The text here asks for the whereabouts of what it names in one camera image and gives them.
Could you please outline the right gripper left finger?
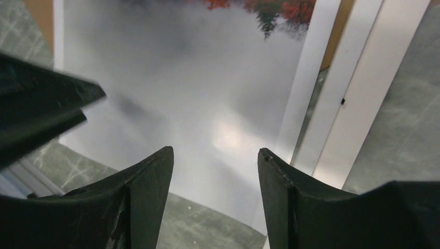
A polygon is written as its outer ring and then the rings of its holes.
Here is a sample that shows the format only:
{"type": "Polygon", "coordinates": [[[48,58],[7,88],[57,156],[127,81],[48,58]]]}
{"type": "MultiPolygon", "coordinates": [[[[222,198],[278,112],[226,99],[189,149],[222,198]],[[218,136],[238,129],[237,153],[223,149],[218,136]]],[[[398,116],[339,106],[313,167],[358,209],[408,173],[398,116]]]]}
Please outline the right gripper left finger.
{"type": "Polygon", "coordinates": [[[166,146],[62,196],[1,196],[1,248],[155,248],[173,166],[166,146]]]}

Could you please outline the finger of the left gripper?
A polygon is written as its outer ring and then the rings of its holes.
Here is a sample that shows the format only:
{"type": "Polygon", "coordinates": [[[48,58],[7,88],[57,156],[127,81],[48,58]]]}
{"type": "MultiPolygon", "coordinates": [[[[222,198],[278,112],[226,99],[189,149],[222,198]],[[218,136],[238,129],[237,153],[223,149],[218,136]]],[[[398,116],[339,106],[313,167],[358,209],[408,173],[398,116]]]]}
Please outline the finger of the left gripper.
{"type": "Polygon", "coordinates": [[[1,168],[86,121],[81,109],[105,96],[96,82],[1,53],[1,168]]]}

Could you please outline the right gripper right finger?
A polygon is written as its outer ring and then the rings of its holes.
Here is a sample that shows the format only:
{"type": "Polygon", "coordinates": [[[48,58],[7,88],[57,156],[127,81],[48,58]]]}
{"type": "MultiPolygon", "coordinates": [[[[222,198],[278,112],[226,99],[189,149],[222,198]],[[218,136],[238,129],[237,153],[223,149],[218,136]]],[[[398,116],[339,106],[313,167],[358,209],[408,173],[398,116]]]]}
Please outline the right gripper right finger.
{"type": "Polygon", "coordinates": [[[439,248],[439,182],[391,181],[357,195],[258,153],[271,248],[439,248]]]}

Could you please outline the red and white photo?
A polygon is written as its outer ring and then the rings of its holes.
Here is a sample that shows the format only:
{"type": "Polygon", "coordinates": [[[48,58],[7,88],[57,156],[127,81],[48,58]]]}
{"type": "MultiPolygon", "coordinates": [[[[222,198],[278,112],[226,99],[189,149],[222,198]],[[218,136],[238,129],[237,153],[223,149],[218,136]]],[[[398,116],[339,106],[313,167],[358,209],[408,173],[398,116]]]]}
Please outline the red and white photo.
{"type": "Polygon", "coordinates": [[[294,35],[243,1],[58,1],[56,67],[107,95],[60,141],[116,170],[172,146],[172,193],[266,233],[257,155],[291,160],[339,5],[294,35]]]}

